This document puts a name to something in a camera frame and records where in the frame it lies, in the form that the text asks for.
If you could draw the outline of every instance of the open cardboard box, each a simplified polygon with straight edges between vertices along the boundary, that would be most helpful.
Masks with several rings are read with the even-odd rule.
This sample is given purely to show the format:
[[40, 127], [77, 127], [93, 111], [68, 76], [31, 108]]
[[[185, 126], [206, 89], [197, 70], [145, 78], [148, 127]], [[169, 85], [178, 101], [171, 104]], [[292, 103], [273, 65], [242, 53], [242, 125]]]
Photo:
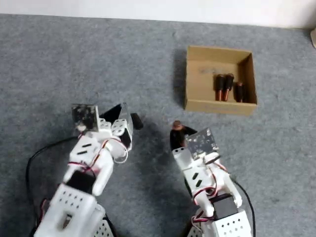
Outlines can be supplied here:
[[[215, 77], [234, 74], [234, 84], [244, 84], [245, 103], [238, 103], [234, 87], [227, 102], [216, 101]], [[251, 115], [257, 107], [252, 53], [229, 48], [189, 46], [185, 109], [210, 113]]]

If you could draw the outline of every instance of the white wall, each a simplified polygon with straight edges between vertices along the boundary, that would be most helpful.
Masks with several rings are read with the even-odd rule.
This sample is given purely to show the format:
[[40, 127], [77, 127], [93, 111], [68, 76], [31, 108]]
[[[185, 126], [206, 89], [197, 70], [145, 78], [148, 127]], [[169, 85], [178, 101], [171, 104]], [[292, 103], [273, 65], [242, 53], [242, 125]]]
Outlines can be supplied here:
[[0, 0], [0, 13], [316, 26], [316, 0]]

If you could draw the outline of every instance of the gray carpet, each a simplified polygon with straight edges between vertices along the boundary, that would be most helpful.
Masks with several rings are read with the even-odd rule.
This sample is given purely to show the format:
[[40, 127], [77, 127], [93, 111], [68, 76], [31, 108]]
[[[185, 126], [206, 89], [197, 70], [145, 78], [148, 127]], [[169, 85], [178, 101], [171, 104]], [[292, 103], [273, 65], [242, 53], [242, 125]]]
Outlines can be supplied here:
[[[74, 134], [71, 103], [127, 102], [144, 129], [98, 198], [123, 237], [176, 237], [196, 209], [169, 151], [172, 121], [210, 126], [222, 162], [248, 191], [258, 237], [316, 232], [316, 50], [302, 30], [0, 15], [0, 236], [27, 236], [27, 159]], [[186, 47], [252, 50], [251, 117], [185, 112]], [[53, 195], [74, 143], [32, 167], [36, 201]], [[244, 208], [250, 209], [244, 198]]]

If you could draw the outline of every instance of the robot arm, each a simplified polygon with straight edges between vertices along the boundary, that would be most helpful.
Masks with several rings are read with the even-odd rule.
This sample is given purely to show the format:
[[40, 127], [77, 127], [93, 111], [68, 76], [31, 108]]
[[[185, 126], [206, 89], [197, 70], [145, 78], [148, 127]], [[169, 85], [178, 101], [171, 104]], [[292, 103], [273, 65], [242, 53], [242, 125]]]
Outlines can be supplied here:
[[170, 138], [174, 138], [170, 144], [176, 147], [172, 154], [184, 174], [193, 202], [199, 206], [185, 237], [251, 237], [247, 215], [240, 208], [241, 195], [220, 163], [211, 130], [185, 134], [174, 128], [170, 133]]
[[115, 237], [105, 209], [97, 203], [114, 163], [123, 163], [132, 148], [133, 123], [126, 104], [99, 116], [97, 106], [73, 105], [81, 131], [70, 152], [68, 170], [35, 237]]

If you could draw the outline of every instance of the black cable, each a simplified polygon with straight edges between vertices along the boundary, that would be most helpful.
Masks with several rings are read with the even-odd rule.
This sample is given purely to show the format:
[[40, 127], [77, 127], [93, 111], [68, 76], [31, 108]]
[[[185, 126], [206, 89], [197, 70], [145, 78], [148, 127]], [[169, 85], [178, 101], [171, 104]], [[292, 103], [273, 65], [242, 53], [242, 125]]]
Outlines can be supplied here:
[[221, 156], [218, 156], [218, 157], [216, 157], [216, 158], [214, 158], [214, 159], [211, 159], [210, 161], [206, 162], [205, 165], [214, 163], [214, 162], [217, 161], [220, 157], [221, 157]]
[[246, 197], [247, 197], [247, 200], [248, 200], [248, 203], [249, 203], [249, 206], [250, 206], [250, 209], [251, 209], [251, 214], [252, 214], [252, 235], [253, 237], [256, 237], [256, 219], [255, 219], [255, 210], [253, 209], [253, 206], [252, 206], [252, 203], [250, 201], [250, 197], [248, 195], [248, 193], [246, 192], [246, 190], [240, 185], [240, 183], [238, 183], [235, 179], [232, 179], [231, 180], [238, 186], [240, 187], [240, 189], [245, 193]]
[[42, 152], [46, 151], [47, 149], [49, 148], [52, 148], [52, 147], [55, 147], [57, 145], [60, 145], [64, 142], [68, 142], [68, 141], [71, 141], [71, 140], [75, 140], [75, 139], [78, 139], [77, 137], [69, 137], [69, 138], [66, 138], [64, 140], [61, 140], [61, 141], [58, 141], [58, 142], [55, 142], [55, 143], [52, 143], [52, 144], [49, 144], [41, 149], [39, 149], [37, 152], [35, 152], [34, 155], [32, 155], [29, 160], [28, 160], [28, 164], [26, 166], [26, 172], [25, 172], [25, 184], [26, 184], [26, 192], [27, 192], [27, 197], [28, 197], [28, 200], [29, 200], [29, 203], [31, 204], [32, 208], [33, 208], [33, 214], [34, 214], [34, 218], [35, 218], [35, 228], [37, 227], [38, 225], [38, 222], [39, 222], [39, 215], [38, 215], [38, 212], [37, 212], [37, 208], [35, 206], [35, 203], [34, 203], [34, 196], [32, 194], [32, 190], [31, 190], [31, 186], [30, 186], [30, 168], [31, 168], [31, 164], [32, 164], [32, 161], [38, 156], [40, 155]]

